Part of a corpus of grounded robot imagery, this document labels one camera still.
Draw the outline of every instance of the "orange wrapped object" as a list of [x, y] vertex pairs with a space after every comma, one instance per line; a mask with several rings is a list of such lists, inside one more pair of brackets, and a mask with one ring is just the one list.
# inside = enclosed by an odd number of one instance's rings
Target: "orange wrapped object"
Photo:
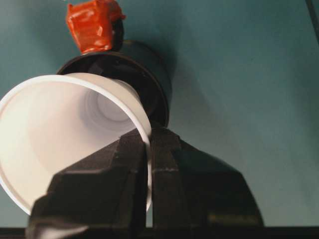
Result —
[[112, 49], [112, 23], [119, 19], [125, 19], [125, 16], [114, 0], [68, 4], [66, 23], [82, 54]]

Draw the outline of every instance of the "teal background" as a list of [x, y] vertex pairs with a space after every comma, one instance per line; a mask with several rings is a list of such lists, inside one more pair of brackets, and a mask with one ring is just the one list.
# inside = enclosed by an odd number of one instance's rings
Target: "teal background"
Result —
[[[168, 65], [169, 128], [240, 170], [266, 225], [319, 225], [319, 48], [305, 2], [119, 3], [126, 38], [147, 43]], [[1, 97], [79, 55], [66, 4], [1, 1]], [[0, 227], [26, 223], [0, 189]]]

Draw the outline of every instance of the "cup rim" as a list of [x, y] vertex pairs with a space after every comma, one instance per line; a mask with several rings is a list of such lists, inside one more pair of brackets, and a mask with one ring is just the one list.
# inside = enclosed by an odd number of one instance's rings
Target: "cup rim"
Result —
[[[5, 109], [6, 105], [10, 102], [10, 100], [17, 95], [20, 91], [25, 89], [26, 87], [35, 85], [35, 84], [41, 84], [46, 82], [61, 82], [61, 83], [70, 83], [75, 84], [78, 86], [82, 86], [88, 89], [91, 89], [104, 97], [107, 97], [112, 102], [114, 102], [118, 107], [120, 107], [131, 119], [133, 124], [136, 126], [138, 132], [140, 133], [143, 142], [146, 146], [146, 153], [148, 157], [148, 186], [150, 187], [152, 184], [152, 178], [150, 177], [151, 174], [151, 166], [150, 166], [150, 160], [151, 160], [151, 149], [150, 149], [150, 136], [152, 132], [151, 123], [143, 109], [142, 104], [139, 102], [137, 109], [131, 109], [127, 104], [128, 102], [124, 102], [123, 100], [120, 100], [118, 96], [114, 95], [115, 92], [111, 92], [110, 89], [105, 89], [103, 86], [94, 84], [89, 81], [89, 79], [84, 78], [101, 78], [103, 82], [109, 81], [112, 82], [110, 84], [116, 84], [119, 87], [121, 87], [124, 92], [129, 92], [128, 89], [123, 87], [121, 84], [116, 83], [113, 79], [106, 78], [103, 76], [98, 76], [90, 73], [71, 73], [68, 75], [44, 75], [44, 76], [37, 76], [31, 79], [28, 79], [26, 81], [23, 81], [22, 83], [16, 85], [13, 87], [8, 93], [4, 95], [4, 97], [0, 100], [0, 120], [1, 115], [3, 113], [3, 110]], [[142, 114], [143, 119], [139, 119], [137, 114]], [[31, 208], [33, 205], [28, 205], [28, 203], [19, 195], [19, 193], [13, 188], [13, 186], [10, 184], [9, 180], [6, 178], [5, 173], [3, 172], [3, 169], [1, 167], [0, 163], [0, 185], [3, 187], [4, 191], [9, 195], [9, 197], [28, 215], [30, 215]], [[147, 210], [151, 205], [151, 192], [148, 192], [148, 198], [147, 198]]]

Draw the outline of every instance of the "white plastic cup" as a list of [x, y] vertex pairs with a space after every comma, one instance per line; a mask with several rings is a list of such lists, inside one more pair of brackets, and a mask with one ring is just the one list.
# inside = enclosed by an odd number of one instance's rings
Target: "white plastic cup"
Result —
[[151, 124], [127, 83], [89, 73], [24, 81], [0, 101], [0, 184], [30, 214], [55, 173], [135, 128], [150, 159]]

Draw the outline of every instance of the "black plastic container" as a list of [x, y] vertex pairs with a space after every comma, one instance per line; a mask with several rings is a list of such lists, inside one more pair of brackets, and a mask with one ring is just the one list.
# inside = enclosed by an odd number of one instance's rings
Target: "black plastic container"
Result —
[[73, 58], [59, 75], [83, 72], [130, 84], [139, 94], [150, 121], [168, 125], [171, 83], [163, 60], [143, 43], [125, 40], [119, 51], [88, 53]]

